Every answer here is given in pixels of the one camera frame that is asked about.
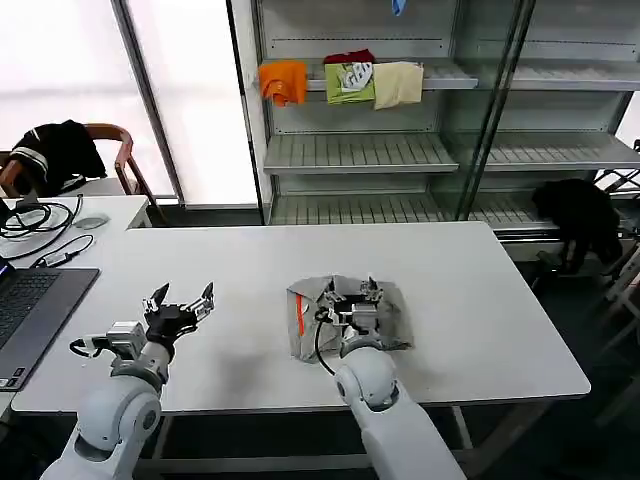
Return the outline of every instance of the metal shelf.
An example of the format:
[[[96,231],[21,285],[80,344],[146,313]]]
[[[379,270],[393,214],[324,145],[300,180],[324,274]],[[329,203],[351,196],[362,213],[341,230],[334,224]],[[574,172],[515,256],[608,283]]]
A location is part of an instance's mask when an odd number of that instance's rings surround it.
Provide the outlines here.
[[[494,69],[478,71],[483,87],[491,87]],[[640,64],[585,60],[521,59],[511,90],[586,90],[631,92],[640,90]]]
[[[272,225],[439,222],[445,217],[428,193],[278,197]]]
[[[301,60],[307,64],[307,91],[324,92],[327,81],[322,60]],[[424,65],[423,90],[471,90],[478,86],[478,79],[466,74],[458,65],[446,58],[414,58],[407,61]]]
[[[507,230],[557,230],[558,227],[550,220],[542,220],[538,217],[536,206],[531,197],[533,191],[502,191],[502,192],[478,192],[469,212],[469,221],[479,221],[489,224],[496,232]],[[452,221],[451,212],[456,207],[460,196],[457,193],[438,194],[437,201],[445,212],[447,221]],[[620,225],[623,228],[631,228],[633,221],[618,210]]]
[[[270,175],[452,172],[455,163],[435,133],[274,135]]]
[[[456,148],[473,149],[477,136],[451,137]],[[498,132],[486,172],[639,168],[640,155],[604,132]]]

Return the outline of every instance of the green shirt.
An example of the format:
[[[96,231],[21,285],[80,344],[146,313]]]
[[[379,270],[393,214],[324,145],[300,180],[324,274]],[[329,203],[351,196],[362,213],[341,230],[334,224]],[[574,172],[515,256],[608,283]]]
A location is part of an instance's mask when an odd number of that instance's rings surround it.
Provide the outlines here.
[[[335,63],[324,66],[330,105],[375,100],[373,64]]]

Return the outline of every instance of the orange cloth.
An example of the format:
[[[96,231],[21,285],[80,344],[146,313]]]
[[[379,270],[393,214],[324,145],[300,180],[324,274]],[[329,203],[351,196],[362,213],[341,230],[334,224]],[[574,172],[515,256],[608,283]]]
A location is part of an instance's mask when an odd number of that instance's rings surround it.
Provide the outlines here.
[[[287,103],[304,103],[307,94],[307,66],[302,62],[283,61],[260,67],[260,92],[264,98],[284,107]]]

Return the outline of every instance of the laptop keyboard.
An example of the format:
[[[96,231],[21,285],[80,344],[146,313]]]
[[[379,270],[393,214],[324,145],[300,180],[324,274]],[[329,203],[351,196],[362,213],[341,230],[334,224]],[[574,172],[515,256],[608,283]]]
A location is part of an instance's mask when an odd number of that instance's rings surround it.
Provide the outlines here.
[[[53,285],[59,273],[29,272],[0,291],[0,348]]]

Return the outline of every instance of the black bag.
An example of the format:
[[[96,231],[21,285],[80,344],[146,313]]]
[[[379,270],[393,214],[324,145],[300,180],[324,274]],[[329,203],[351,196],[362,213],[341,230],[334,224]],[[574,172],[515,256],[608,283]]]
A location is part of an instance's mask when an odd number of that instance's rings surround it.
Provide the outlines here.
[[[538,215],[551,219],[560,229],[565,242],[562,270],[577,272],[589,250],[604,264],[612,263],[622,255],[617,233],[620,216],[609,195],[593,183],[581,179],[547,182],[534,192],[533,202]],[[575,249],[569,259],[572,242],[575,242]]]

